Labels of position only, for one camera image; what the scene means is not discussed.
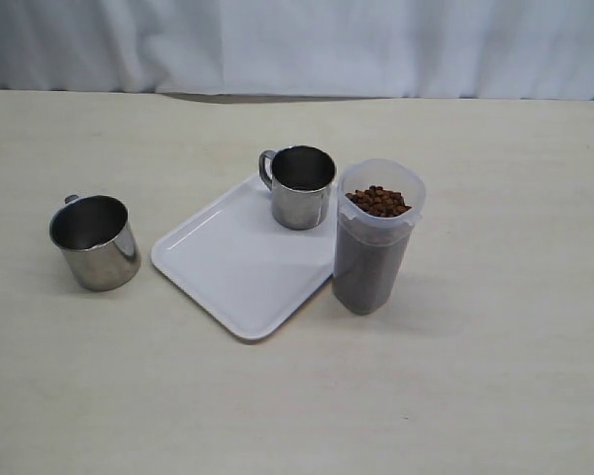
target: fabric backdrop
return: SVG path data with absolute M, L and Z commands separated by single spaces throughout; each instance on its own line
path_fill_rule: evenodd
M 0 0 L 0 87 L 594 99 L 594 0 Z

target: mug handle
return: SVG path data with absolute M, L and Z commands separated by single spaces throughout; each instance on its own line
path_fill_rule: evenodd
M 276 155 L 276 151 L 265 150 L 259 155 L 259 162 L 257 163 L 259 168 L 259 178 L 269 190 L 272 190 L 273 188 L 273 180 L 268 175 L 268 171 L 266 171 L 266 161 L 271 161 Z

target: stainless steel mug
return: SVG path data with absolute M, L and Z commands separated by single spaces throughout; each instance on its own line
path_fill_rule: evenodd
M 112 290 L 132 279 L 141 255 L 128 223 L 128 209 L 110 196 L 71 195 L 50 221 L 52 242 L 83 288 Z
M 323 222 L 337 173 L 327 153 L 305 145 L 266 150 L 259 156 L 258 165 L 259 177 L 271 192 L 273 217 L 280 225 L 310 230 Z

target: white tray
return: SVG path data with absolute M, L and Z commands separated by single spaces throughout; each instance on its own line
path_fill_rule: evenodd
M 262 339 L 332 274 L 336 202 L 316 228 L 287 230 L 255 174 L 159 239 L 151 261 L 235 336 Z

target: white backdrop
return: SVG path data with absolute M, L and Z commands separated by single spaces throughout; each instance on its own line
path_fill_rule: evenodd
M 594 99 L 594 0 L 0 0 L 0 87 Z

